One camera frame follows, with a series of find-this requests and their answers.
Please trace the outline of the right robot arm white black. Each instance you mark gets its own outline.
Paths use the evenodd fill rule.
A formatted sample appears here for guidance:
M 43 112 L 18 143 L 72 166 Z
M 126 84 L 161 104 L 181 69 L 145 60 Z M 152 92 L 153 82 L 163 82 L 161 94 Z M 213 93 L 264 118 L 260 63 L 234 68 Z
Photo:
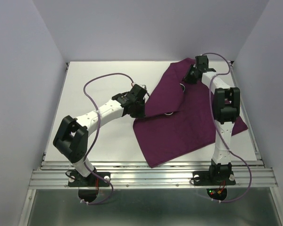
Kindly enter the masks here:
M 240 89 L 224 82 L 215 69 L 209 67 L 206 55 L 195 57 L 183 81 L 201 82 L 209 89 L 210 112 L 216 128 L 215 149 L 207 171 L 193 172 L 196 186 L 235 185 L 230 157 L 232 130 L 240 116 Z

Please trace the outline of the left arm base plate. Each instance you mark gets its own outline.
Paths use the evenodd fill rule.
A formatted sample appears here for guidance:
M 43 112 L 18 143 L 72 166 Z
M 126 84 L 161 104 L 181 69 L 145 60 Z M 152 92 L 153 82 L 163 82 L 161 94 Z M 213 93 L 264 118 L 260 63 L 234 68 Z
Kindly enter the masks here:
M 107 182 L 104 182 L 93 174 L 85 178 L 76 170 L 68 170 L 65 172 L 65 175 L 68 177 L 69 187 L 109 187 Z

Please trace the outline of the purple surgical cloth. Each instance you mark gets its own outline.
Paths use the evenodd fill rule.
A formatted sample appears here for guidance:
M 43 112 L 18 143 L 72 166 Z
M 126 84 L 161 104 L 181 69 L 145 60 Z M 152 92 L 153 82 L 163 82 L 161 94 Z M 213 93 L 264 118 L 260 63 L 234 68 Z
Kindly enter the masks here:
M 215 142 L 208 87 L 183 81 L 195 61 L 171 63 L 145 104 L 133 130 L 151 168 Z

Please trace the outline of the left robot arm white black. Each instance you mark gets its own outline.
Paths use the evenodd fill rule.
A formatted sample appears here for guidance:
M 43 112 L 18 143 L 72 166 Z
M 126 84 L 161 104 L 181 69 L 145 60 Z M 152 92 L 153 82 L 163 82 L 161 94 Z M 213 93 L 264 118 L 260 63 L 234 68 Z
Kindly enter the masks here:
M 94 186 L 99 182 L 96 168 L 87 158 L 89 136 L 92 133 L 98 136 L 102 126 L 126 115 L 134 119 L 144 118 L 146 95 L 145 85 L 134 84 L 130 91 L 114 95 L 94 111 L 62 119 L 53 145 L 75 168 L 68 174 L 69 186 Z

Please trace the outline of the aluminium front rail frame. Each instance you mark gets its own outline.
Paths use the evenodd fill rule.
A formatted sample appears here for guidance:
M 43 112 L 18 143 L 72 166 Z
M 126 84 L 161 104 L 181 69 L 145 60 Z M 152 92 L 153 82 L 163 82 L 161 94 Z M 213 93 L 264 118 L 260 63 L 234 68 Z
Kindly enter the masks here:
M 194 188 L 190 183 L 194 171 L 208 170 L 208 161 L 172 161 L 150 168 L 146 162 L 95 162 L 97 171 L 108 171 L 115 189 Z M 65 161 L 44 161 L 33 171 L 30 189 L 68 189 L 65 175 L 72 167 Z M 251 161 L 250 170 L 240 161 L 233 162 L 236 187 L 243 188 L 252 178 L 252 187 L 277 187 L 274 172 L 262 161 Z

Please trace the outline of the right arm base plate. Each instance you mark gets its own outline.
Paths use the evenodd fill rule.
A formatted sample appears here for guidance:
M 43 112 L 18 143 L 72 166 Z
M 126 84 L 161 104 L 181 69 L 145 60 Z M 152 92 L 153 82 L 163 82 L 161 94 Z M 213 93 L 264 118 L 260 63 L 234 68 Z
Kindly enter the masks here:
M 210 175 L 209 171 L 194 171 L 190 183 L 195 186 L 219 186 L 225 183 L 226 186 L 236 185 L 235 179 L 230 179 L 233 174 Z

